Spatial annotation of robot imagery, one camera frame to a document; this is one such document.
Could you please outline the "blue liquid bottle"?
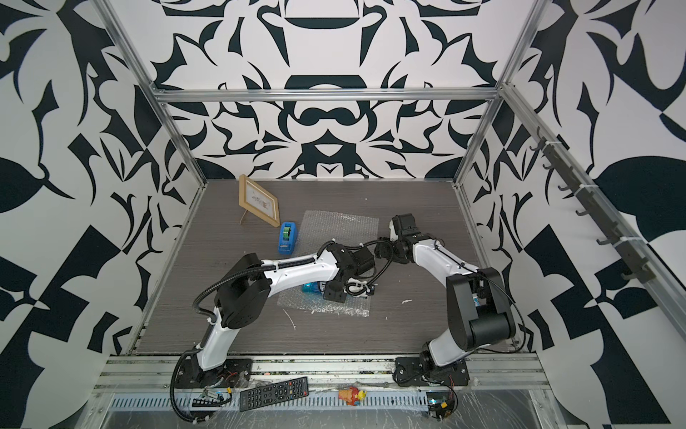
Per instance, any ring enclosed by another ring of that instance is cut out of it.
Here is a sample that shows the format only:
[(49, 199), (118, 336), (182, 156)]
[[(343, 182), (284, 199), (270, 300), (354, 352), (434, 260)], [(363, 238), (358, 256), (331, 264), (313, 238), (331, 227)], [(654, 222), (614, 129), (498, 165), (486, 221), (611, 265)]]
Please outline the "blue liquid bottle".
[(325, 282), (309, 282), (304, 284), (301, 289), (303, 293), (323, 294), (325, 287)]

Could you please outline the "clear bubble wrap sheet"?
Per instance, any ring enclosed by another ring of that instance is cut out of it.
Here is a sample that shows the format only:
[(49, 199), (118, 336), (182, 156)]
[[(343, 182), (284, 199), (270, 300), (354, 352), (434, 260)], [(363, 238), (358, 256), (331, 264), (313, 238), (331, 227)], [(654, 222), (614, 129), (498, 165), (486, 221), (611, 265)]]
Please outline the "clear bubble wrap sheet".
[[(299, 224), (295, 247), (297, 257), (316, 256), (323, 244), (336, 243), (357, 246), (377, 237), (380, 220), (376, 217), (359, 216), (323, 210), (307, 210)], [(317, 265), (316, 282), (325, 282), (327, 273), (337, 273), (336, 259), (332, 252), (321, 255)], [(370, 316), (371, 300), (364, 296), (347, 296), (345, 303), (325, 300), (322, 294), (303, 293), (298, 285), (278, 294), (277, 304), (285, 309), (303, 310), (310, 314), (334, 314), (337, 316)]]

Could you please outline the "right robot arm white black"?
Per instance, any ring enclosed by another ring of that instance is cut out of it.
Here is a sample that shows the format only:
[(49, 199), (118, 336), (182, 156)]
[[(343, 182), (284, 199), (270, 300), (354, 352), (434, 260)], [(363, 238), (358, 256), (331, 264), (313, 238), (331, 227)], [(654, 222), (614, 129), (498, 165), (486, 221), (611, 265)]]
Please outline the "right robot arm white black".
[(446, 289), (448, 329), (428, 342), (424, 361), (443, 368), (516, 336), (512, 302), (500, 273), (478, 268), (453, 254), (441, 241), (423, 233), (412, 214), (389, 222), (393, 261), (425, 269)]

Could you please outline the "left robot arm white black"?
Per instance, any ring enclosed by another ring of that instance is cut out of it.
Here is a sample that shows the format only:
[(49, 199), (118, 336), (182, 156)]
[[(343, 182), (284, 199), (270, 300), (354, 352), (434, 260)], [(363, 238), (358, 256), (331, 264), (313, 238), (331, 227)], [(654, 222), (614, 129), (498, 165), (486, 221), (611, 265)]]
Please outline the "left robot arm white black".
[(363, 275), (373, 270), (373, 252), (328, 241), (316, 253), (280, 260), (246, 254), (221, 280), (200, 292), (193, 310), (207, 318), (208, 331), (196, 346), (195, 370), (207, 373), (223, 366), (239, 330), (254, 323), (273, 295), (307, 283), (322, 282), (328, 300), (343, 302), (348, 290), (367, 293)]

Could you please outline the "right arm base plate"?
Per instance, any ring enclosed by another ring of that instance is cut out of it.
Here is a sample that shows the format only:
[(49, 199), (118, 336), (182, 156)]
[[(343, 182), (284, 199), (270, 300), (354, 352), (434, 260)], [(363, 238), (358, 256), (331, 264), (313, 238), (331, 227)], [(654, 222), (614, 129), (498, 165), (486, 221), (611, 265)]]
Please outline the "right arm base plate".
[(433, 366), (424, 356), (397, 357), (392, 378), (401, 387), (430, 384), (463, 387), (470, 382), (466, 361), (459, 360), (448, 366)]

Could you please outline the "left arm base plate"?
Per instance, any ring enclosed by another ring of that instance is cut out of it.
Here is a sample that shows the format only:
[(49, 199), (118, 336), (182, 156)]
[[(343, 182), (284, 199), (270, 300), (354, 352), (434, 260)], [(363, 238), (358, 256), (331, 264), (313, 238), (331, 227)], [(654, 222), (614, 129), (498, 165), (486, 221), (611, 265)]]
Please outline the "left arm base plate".
[(202, 370), (196, 357), (187, 357), (171, 385), (180, 389), (242, 388), (250, 382), (252, 366), (252, 359), (227, 359), (217, 368)]

